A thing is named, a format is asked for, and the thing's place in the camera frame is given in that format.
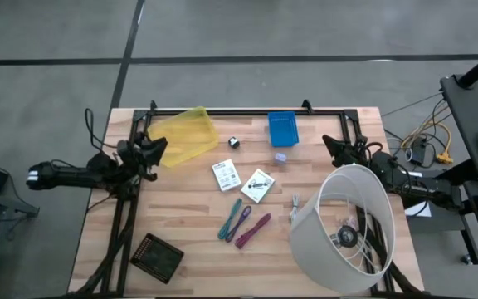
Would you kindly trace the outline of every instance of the wooden table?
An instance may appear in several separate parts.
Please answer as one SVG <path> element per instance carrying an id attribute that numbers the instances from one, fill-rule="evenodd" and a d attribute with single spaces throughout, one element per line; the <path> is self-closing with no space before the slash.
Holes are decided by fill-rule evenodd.
<path id="1" fill-rule="evenodd" d="M 127 138 L 133 111 L 112 110 L 105 142 L 114 144 Z M 384 150 L 388 150 L 379 109 L 358 108 L 358 115 L 363 135 L 369 138 L 369 142 L 381 142 Z M 153 123 L 160 119 L 164 118 L 153 118 Z M 131 255 L 145 234 L 152 233 L 184 251 L 185 256 L 167 285 L 129 265 L 125 295 L 337 295 L 311 281 L 295 263 L 290 252 L 288 217 L 292 194 L 299 194 L 300 205 L 304 204 L 334 170 L 321 136 L 327 134 L 342 139 L 339 119 L 297 116 L 299 144 L 277 149 L 272 148 L 268 141 L 266 116 L 214 116 L 212 120 L 219 134 L 218 147 L 172 169 L 164 166 L 153 168 L 159 178 L 153 183 L 144 181 L 139 196 Z M 227 144 L 232 136 L 241 141 L 239 149 L 234 150 Z M 286 166 L 274 165 L 275 152 L 287 154 Z M 219 190 L 211 166 L 225 159 L 233 160 L 243 183 L 258 168 L 276 180 L 259 204 L 244 196 L 239 188 L 225 193 Z M 90 204 L 106 196 L 104 191 L 94 190 Z M 251 228 L 265 213 L 272 214 L 271 221 L 242 250 L 217 239 L 217 232 L 237 198 L 252 205 L 251 216 L 237 236 Z M 423 289 L 401 199 L 392 195 L 390 202 L 397 238 L 394 262 L 414 286 Z M 86 216 L 70 291 L 82 286 L 105 256 L 114 210 L 115 200 L 112 199 L 95 207 Z M 347 217 L 346 210 L 340 206 L 322 208 L 326 228 L 338 227 Z"/>

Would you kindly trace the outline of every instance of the gray concrete floor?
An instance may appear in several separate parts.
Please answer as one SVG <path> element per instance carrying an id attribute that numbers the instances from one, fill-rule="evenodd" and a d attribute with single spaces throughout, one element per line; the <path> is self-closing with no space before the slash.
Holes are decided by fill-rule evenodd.
<path id="1" fill-rule="evenodd" d="M 0 0 L 0 59 L 121 58 L 136 1 Z M 147 0 L 133 56 L 427 55 L 478 53 L 478 1 Z M 121 107 L 379 106 L 383 113 L 434 94 L 439 79 L 476 61 L 131 66 Z M 95 151 L 83 110 L 104 132 L 119 66 L 0 66 L 0 166 L 40 206 L 0 259 L 0 298 L 66 291 L 89 190 L 33 192 L 31 165 L 84 164 Z M 439 99 L 383 119 L 408 134 Z M 454 121 L 451 154 L 467 158 Z M 478 228 L 471 219 L 471 227 Z M 428 291 L 478 298 L 478 266 L 466 267 L 459 233 L 413 234 Z"/>

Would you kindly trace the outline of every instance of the yellow plastic tray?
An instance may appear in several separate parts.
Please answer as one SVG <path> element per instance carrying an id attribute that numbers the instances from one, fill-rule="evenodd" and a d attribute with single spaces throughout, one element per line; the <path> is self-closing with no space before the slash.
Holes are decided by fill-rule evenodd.
<path id="1" fill-rule="evenodd" d="M 168 141 L 160 164 L 173 167 L 218 145 L 218 134 L 204 107 L 196 107 L 148 128 L 151 140 Z"/>

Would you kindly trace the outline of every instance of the white lampshade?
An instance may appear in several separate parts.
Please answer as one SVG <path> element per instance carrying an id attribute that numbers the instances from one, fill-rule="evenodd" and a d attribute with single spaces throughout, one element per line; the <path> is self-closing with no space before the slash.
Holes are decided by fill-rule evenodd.
<path id="1" fill-rule="evenodd" d="M 319 214 L 320 201 L 341 199 L 363 208 L 381 224 L 388 256 L 385 266 L 374 274 L 348 261 L 324 229 Z M 347 294 L 364 291 L 381 279 L 393 258 L 394 232 L 390 202 L 378 177 L 363 166 L 346 165 L 331 173 L 319 192 L 297 213 L 291 225 L 290 247 L 308 277 L 321 286 Z"/>

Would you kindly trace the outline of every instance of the blue plastic bin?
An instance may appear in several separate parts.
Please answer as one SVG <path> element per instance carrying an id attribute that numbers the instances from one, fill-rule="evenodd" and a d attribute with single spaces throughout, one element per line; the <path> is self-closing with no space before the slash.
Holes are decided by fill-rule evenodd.
<path id="1" fill-rule="evenodd" d="M 268 120 L 272 146 L 285 147 L 298 143 L 295 112 L 270 112 Z"/>

